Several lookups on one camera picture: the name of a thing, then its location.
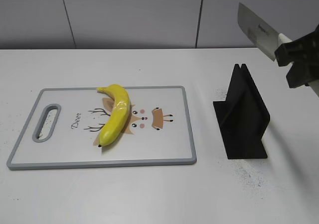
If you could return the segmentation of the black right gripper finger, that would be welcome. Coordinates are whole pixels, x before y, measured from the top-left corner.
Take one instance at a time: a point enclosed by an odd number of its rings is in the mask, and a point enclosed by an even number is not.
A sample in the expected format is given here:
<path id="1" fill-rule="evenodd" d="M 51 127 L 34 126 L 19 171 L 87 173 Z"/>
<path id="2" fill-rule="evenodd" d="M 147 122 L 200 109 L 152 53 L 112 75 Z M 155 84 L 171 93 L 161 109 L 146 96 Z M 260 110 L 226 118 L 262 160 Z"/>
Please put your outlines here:
<path id="1" fill-rule="evenodd" d="M 292 66 L 286 75 L 289 88 L 297 88 L 302 85 L 308 85 L 310 82 L 319 79 L 318 60 L 294 61 L 293 59 L 289 59 L 289 63 L 292 63 Z"/>

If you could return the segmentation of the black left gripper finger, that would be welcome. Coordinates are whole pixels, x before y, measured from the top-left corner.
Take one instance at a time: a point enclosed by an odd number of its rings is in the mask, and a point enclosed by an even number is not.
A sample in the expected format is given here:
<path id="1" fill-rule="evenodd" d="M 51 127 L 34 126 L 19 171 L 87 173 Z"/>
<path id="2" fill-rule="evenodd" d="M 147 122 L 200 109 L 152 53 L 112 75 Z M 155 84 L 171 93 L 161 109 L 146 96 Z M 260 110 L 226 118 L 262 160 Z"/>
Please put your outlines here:
<path id="1" fill-rule="evenodd" d="M 280 33 L 278 44 L 275 58 L 279 67 L 287 66 L 293 62 L 319 65 L 319 26 L 313 32 L 294 41 Z"/>

